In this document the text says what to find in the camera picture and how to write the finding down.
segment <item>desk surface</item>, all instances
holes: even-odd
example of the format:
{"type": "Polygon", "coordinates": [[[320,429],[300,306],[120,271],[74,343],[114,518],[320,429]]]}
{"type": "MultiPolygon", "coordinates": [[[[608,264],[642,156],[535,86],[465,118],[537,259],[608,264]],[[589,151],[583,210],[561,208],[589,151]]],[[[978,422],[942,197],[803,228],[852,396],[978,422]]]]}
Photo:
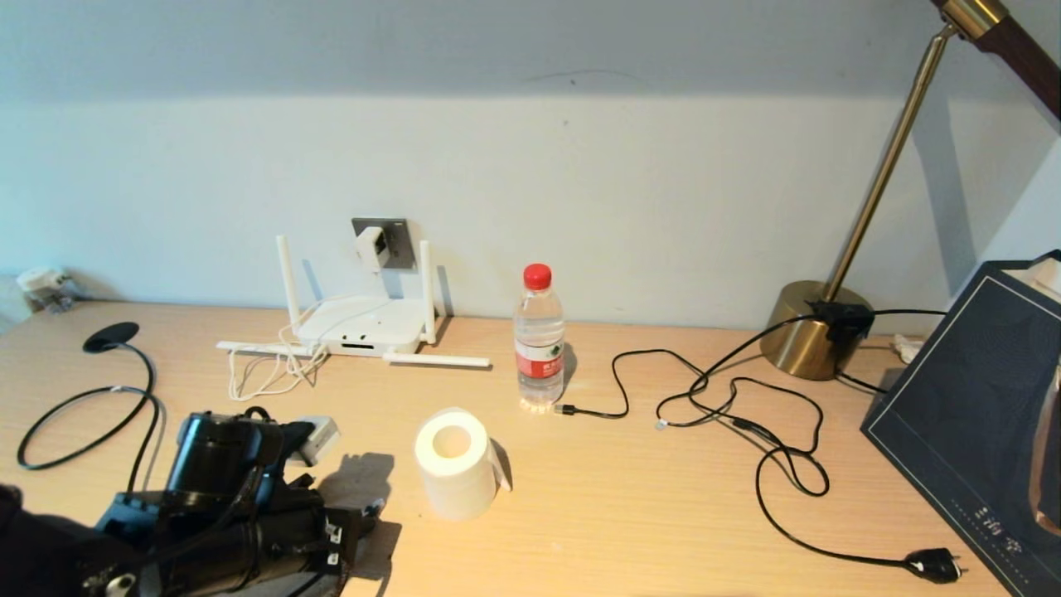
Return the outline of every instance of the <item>desk surface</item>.
{"type": "MultiPolygon", "coordinates": [[[[376,595],[388,572],[387,597],[1005,595],[964,543],[858,432],[870,402],[866,393],[835,382],[788,377],[754,358],[754,350],[746,355],[750,361],[718,374],[709,390],[717,404],[728,393],[729,376],[748,375],[802,391],[824,409],[818,456],[831,476],[829,495],[805,497],[778,468],[764,473],[771,512],[793,533],[829,549],[884,558],[947,547],[970,568],[956,584],[937,586],[901,569],[817,556],[778,534],[755,502],[760,451],[717,424],[655,431],[656,403],[692,381],[688,370],[666,356],[621,363],[631,403],[624,420],[522,411],[509,323],[500,320],[450,320],[438,348],[432,349],[488,356],[494,364],[489,372],[333,357],[320,370],[316,388],[302,385],[289,394],[238,405],[227,400],[226,356],[213,346],[223,339],[271,341],[284,324],[283,312],[88,303],[62,316],[37,316],[0,337],[0,480],[23,490],[28,510],[94,525],[114,494],[124,489],[146,414],[92,453],[50,471],[22,471],[15,450],[29,425],[58,401],[88,388],[143,384],[135,356],[81,352],[90,334],[126,320],[141,326],[134,345],[155,362],[156,393],[168,411],[149,480],[152,489],[164,485],[177,428],[192,411],[234,414],[259,404],[280,421],[315,414],[336,420],[341,443],[310,470],[321,492],[348,506],[387,498],[385,532],[370,543],[361,570],[368,578],[352,579],[347,597],[376,595]],[[433,515],[412,454],[420,423],[451,406],[482,420],[512,467],[512,493],[498,494],[486,514],[466,523],[433,515]]],[[[706,366],[749,336],[569,324],[577,366],[564,402],[619,408],[610,371],[619,352],[662,347],[706,366]]],[[[887,351],[864,350],[849,372],[880,380],[885,369],[900,366],[887,351]]],[[[30,459],[50,459],[95,438],[124,417],[135,400],[105,397],[68,409],[40,434],[30,459]]],[[[798,399],[748,387],[732,412],[766,425],[788,443],[805,445],[811,439],[815,416],[798,399]]],[[[664,412],[674,421],[695,415],[688,405],[664,412]]],[[[810,467],[801,471],[817,487],[810,467]]]]}

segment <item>power plug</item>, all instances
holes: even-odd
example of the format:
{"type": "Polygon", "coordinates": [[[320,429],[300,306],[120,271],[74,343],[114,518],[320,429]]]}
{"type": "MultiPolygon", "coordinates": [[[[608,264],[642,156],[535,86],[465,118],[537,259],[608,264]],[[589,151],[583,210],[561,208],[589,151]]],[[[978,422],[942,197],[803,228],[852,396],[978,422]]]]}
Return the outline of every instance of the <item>power plug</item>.
{"type": "Polygon", "coordinates": [[[358,234],[358,257],[368,273],[378,274],[390,259],[387,236],[380,226],[368,226],[358,234]]]}
{"type": "Polygon", "coordinates": [[[958,557],[945,547],[919,549],[904,558],[903,564],[914,576],[937,584],[955,582],[962,573],[958,567],[958,557]]]}

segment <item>plastic water bottle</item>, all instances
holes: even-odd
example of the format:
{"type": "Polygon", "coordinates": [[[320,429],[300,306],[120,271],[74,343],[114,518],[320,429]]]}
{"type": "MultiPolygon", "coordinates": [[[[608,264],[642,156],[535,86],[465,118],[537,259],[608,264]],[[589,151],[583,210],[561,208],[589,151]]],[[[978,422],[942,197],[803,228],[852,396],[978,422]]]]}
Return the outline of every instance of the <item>plastic water bottle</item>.
{"type": "Polygon", "coordinates": [[[516,363],[520,406],[547,412],[563,393],[563,308],[544,263],[523,269],[523,297],[516,309],[516,363]]]}

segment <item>wall outlet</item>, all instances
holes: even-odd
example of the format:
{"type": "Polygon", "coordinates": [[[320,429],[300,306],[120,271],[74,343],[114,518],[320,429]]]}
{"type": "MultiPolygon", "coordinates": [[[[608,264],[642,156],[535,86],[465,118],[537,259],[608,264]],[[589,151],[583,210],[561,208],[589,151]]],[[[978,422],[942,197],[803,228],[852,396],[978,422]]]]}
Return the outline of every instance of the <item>wall outlet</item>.
{"type": "Polygon", "coordinates": [[[383,238],[390,249],[390,258],[383,264],[384,269],[411,269],[416,266],[413,253],[413,239],[408,235],[408,223],[404,217],[352,217],[354,234],[369,226],[383,228],[383,238]]]}

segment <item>white cable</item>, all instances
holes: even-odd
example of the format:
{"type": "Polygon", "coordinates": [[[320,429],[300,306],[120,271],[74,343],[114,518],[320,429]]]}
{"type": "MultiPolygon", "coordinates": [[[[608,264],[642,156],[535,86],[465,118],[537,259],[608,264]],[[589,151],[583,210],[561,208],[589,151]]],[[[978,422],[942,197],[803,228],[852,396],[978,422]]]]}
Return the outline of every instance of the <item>white cable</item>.
{"type": "Polygon", "coordinates": [[[321,303],[324,303],[325,301],[334,300],[334,298],[335,297],[325,298],[325,300],[317,301],[309,310],[302,312],[302,314],[296,321],[289,323],[288,326],[280,329],[280,331],[277,333],[277,337],[280,339],[280,344],[283,345],[284,349],[286,349],[288,354],[276,356],[276,361],[274,362],[273,365],[273,371],[269,372],[268,376],[266,376],[265,379],[265,382],[263,382],[262,385],[259,386],[258,389],[255,390],[254,392],[250,392],[248,394],[240,394],[240,392],[243,391],[243,387],[247,383],[247,377],[249,375],[249,372],[246,369],[244,369],[243,379],[239,381],[237,380],[236,353],[238,353],[241,348],[253,348],[255,347],[255,345],[241,345],[239,348],[234,348],[231,351],[229,351],[228,352],[228,399],[231,401],[242,403],[249,401],[251,399],[256,399],[258,397],[274,397],[278,394],[285,394],[294,390],[302,382],[312,385],[312,383],[307,379],[307,375],[312,374],[324,364],[325,359],[328,357],[328,348],[318,343],[313,348],[309,361],[305,365],[299,365],[298,357],[295,355],[294,348],[292,347],[292,344],[289,343],[288,339],[284,337],[284,333],[288,332],[289,330],[294,329],[297,324],[302,323],[302,321],[306,320],[306,318],[310,314],[316,311],[316,309],[319,308],[321,303]],[[272,388],[273,385],[275,385],[277,382],[279,382],[284,375],[294,376],[295,381],[292,382],[290,386],[281,390],[269,390],[269,388],[272,388]]]}

